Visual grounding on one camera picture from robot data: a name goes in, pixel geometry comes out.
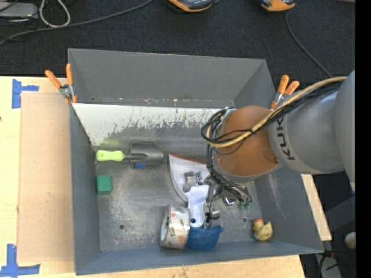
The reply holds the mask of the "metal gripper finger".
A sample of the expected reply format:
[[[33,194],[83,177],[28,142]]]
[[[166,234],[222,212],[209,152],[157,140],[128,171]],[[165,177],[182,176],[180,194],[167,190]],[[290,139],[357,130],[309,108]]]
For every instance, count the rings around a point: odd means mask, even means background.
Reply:
[[[203,205],[203,214],[205,221],[217,220],[220,217],[220,211],[215,210],[211,202],[205,202]]]
[[[203,178],[200,170],[193,170],[184,173],[185,183],[183,191],[189,192],[193,186],[203,185]]]

